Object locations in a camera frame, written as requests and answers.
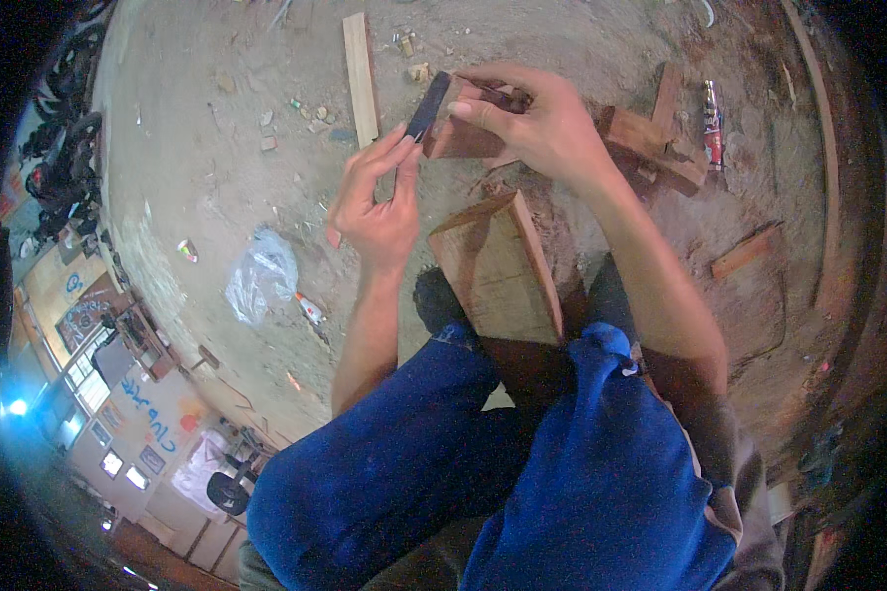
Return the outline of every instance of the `chalkboard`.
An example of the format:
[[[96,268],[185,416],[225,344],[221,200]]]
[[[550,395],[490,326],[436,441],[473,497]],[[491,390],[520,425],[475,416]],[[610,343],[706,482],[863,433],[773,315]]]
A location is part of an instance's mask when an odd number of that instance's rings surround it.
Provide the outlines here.
[[[103,273],[56,325],[66,351],[75,353],[82,341],[102,323],[102,314],[113,307],[124,308],[127,301],[127,296],[115,290],[108,273]]]

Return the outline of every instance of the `black sandpaper strip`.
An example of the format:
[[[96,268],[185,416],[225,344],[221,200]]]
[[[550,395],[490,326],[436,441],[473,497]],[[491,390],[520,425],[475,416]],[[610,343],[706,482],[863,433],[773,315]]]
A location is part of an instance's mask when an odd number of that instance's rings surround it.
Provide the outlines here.
[[[417,107],[417,112],[411,118],[408,124],[408,132],[414,138],[414,143],[420,144],[424,139],[427,130],[434,124],[437,119],[437,112],[441,108],[441,102],[444,101],[447,89],[450,88],[450,75],[441,70],[437,76],[430,81],[430,88],[424,95],[424,99]]]

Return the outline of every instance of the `blue clothing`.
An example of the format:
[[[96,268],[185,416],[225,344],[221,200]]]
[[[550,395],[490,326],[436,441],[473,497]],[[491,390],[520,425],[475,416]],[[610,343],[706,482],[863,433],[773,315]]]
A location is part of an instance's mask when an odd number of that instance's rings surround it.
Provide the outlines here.
[[[629,345],[591,325],[568,353],[577,390],[529,441],[498,378],[453,325],[364,400],[266,465],[249,539],[288,589],[356,589],[447,523],[491,515],[462,589],[709,588],[733,535],[672,411]]]

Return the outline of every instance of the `person's left hand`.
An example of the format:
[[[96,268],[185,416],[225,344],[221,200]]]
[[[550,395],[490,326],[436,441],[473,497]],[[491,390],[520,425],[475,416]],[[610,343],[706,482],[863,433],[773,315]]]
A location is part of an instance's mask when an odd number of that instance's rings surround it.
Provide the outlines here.
[[[362,266],[403,269],[417,240],[417,159],[421,146],[404,136],[404,124],[345,162],[339,195],[329,208],[325,235],[339,247],[344,237],[358,251]],[[394,197],[375,203],[380,177],[397,168]]]

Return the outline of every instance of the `fingernail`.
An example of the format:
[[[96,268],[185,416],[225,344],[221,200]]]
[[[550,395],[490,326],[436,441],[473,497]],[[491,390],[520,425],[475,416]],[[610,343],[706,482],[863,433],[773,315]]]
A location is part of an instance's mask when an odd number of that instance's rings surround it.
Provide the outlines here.
[[[460,101],[450,103],[446,106],[446,109],[450,114],[457,115],[458,117],[469,117],[470,113],[473,112],[473,108],[470,105]]]

